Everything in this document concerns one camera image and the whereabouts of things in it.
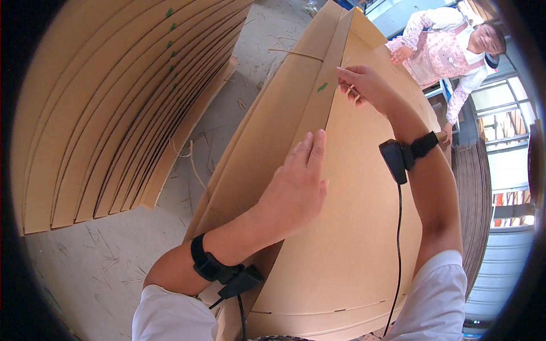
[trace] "person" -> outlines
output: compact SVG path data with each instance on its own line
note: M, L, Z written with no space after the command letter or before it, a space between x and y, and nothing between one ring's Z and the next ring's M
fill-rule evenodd
M447 133L444 143L453 142L453 125L468 95L487 77L485 53L506 52L506 40L494 23L474 29L462 13L441 7L415 12L409 17L401 37L388 41L394 64L404 65L421 89L437 83L443 77L459 77L459 85L447 106Z
M336 72L348 99L356 106L367 100L386 115L398 141L411 143L429 133L412 107L370 67L338 68ZM325 144L323 130L307 133L276 170L258 203L207 232L203 249L220 263L233 266L304 229L319 214L327 195L328 181L321 179ZM416 161L408 178L423 236L411 289L383 340L459 340L466 291L459 203L453 173L438 145ZM184 243L152 266L134 314L133 340L216 338L215 317L193 297L211 283L197 274L193 264L190 244Z

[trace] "green tape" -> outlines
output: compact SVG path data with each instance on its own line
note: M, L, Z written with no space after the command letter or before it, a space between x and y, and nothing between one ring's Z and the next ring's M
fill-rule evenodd
M324 90L324 88L326 88L326 85L328 85L328 83L322 84L322 86L317 89L317 92L321 92L322 90Z

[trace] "black wrist sensor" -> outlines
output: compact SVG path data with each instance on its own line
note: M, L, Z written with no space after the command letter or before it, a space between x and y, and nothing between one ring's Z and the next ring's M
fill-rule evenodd
M204 235L205 234L197 236L192 240L191 251L193 261L195 262L193 269L209 282L217 280L226 285L227 282L241 272L245 266L243 264L226 266L214 258L210 252L205 252L203 249Z
M227 266L220 263L210 252L205 252L203 249L204 235L197 236L192 240L191 252L195 262L193 269L209 282L217 280L225 285L218 292L221 298L227 300L240 295L263 281L262 275L254 265L248 267L243 264Z
M394 181L402 185L407 182L406 170L411 170L415 165L415 160L425 157L437 144L438 138L431 131L413 141L411 145L390 139L379 145L379 151L389 167Z

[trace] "wrist strap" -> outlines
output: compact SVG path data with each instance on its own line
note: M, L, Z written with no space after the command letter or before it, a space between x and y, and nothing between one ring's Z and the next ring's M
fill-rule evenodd
M410 145L413 159L424 158L436 145L438 144L438 137L434 131L422 136Z
M209 282L214 282L217 280L225 285L245 267L242 264L236 266L224 265L220 263L210 252L205 252L203 249L204 236L205 234L202 234L192 240L190 249L192 259L195 262L193 269Z
M437 144L438 138L434 131L416 139L411 145L401 143L404 168L411 170L415 165L415 161L424 158Z

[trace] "woman's hand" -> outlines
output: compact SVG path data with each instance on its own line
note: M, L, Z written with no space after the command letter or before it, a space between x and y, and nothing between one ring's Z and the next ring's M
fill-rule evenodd
M407 60L411 54L413 53L413 50L409 46L402 46L398 48L398 50L391 53L393 56L390 60L393 62L393 64L400 64L403 61Z
M321 180L326 133L307 133L279 167L259 202L252 208L274 244L302 230L322 209L327 180Z
M447 134L446 140L443 143L453 143L453 125L451 123L446 123L443 128L443 131Z
M357 107L368 101L385 115L390 105L402 100L400 95L368 65L336 68L336 74L339 77L341 92L346 93L349 101L354 101Z

